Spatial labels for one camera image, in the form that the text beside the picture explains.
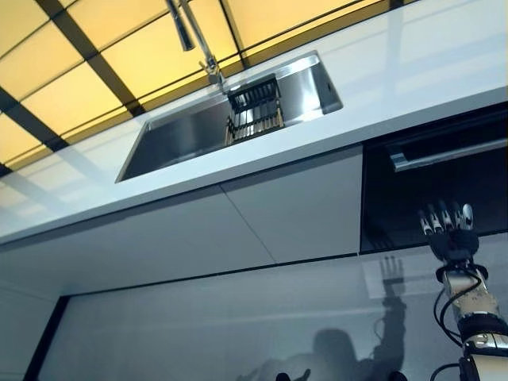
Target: black cabinet door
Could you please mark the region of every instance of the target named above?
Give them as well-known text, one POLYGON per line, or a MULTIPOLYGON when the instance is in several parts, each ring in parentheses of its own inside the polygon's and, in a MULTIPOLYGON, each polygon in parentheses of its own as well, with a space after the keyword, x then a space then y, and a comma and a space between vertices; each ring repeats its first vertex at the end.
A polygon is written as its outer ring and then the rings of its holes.
POLYGON ((489 106, 367 142, 361 252, 425 243, 417 212, 439 199, 471 204, 480 235, 507 231, 506 116, 489 106))

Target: robot finger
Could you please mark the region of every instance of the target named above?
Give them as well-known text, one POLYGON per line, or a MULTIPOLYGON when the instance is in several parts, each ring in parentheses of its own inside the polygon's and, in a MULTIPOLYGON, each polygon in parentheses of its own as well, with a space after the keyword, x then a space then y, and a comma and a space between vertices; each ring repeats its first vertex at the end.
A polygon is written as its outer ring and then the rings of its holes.
POLYGON ((434 205, 429 204, 428 207, 429 207, 430 223, 432 224, 434 232, 436 234, 442 234, 445 230, 443 229, 443 226, 441 225, 441 223, 439 221, 439 217, 436 214, 434 205))
POLYGON ((469 204, 462 207, 462 220, 460 228, 464 230, 473 230, 473 208, 469 204))
POLYGON ((427 218, 425 217, 425 213, 423 213, 423 210, 418 211, 418 216, 420 217, 420 225, 421 229, 423 230, 423 233, 426 236, 434 234, 434 229, 432 228, 432 226, 430 226, 429 221, 427 221, 427 218))
POLYGON ((462 212, 460 211, 459 204, 453 202, 453 219, 455 220, 455 227, 460 229, 460 222, 462 221, 462 212))
POLYGON ((443 220, 444 230, 452 230, 453 223, 448 210, 446 209, 446 204, 443 200, 438 201, 439 208, 441 209, 441 218, 443 220))

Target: stainless steel sink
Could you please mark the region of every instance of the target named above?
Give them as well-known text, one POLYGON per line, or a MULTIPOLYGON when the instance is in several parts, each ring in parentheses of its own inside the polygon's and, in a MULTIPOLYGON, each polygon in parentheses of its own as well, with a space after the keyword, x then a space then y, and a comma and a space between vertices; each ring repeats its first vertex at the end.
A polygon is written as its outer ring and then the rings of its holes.
MULTIPOLYGON (((272 73, 279 86, 283 128, 315 119, 342 107, 316 53, 292 60, 241 85, 255 82, 272 73)), ((234 90, 239 86, 237 84, 231 88, 234 90)), ((194 106, 147 121, 117 181, 156 171, 231 144, 226 139, 226 120, 231 112, 227 97, 218 94, 194 106)))

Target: metal handle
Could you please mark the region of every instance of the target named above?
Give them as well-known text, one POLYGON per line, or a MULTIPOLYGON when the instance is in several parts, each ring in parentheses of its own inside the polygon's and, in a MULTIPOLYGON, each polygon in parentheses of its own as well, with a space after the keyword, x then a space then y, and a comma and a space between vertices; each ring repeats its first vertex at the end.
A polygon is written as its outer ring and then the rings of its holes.
POLYGON ((392 145, 388 149, 390 151, 390 158, 394 165, 394 169, 396 172, 407 171, 412 168, 424 167, 427 165, 432 165, 435 163, 440 163, 443 161, 458 159, 464 156, 475 155, 476 153, 481 153, 485 151, 491 151, 497 148, 506 147, 508 144, 508 138, 502 138, 497 140, 488 141, 486 143, 471 145, 469 147, 453 149, 447 152, 437 153, 435 155, 429 155, 425 157, 420 157, 414 160, 408 160, 404 156, 404 152, 402 152, 399 145, 392 145))

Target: faucet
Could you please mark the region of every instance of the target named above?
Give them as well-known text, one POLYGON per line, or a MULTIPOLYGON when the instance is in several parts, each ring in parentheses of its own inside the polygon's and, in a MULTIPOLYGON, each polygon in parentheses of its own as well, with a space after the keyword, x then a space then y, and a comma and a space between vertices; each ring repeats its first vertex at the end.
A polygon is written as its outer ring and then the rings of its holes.
MULTIPOLYGON (((187 28, 183 24, 183 20, 180 17, 178 8, 175 6, 173 0, 166 0, 166 3, 169 8, 169 11, 171 12, 171 15, 173 16, 176 31, 178 32, 183 50, 189 51, 193 49, 194 44, 192 43, 189 33, 187 32, 187 28)), ((221 90, 221 93, 227 94, 224 88, 225 84, 224 75, 222 74, 221 69, 219 68, 217 59, 212 54, 210 48, 208 47, 208 44, 206 43, 205 37, 203 36, 201 29, 199 28, 198 22, 194 17, 194 13, 189 7, 188 0, 180 0, 180 5, 183 9, 183 12, 187 16, 187 20, 189 21, 192 31, 194 32, 194 35, 196 36, 196 40, 198 40, 198 44, 203 54, 205 55, 205 63, 199 61, 199 64, 206 72, 206 75, 208 76, 208 82, 210 82, 210 84, 217 84, 219 86, 219 89, 221 90)))

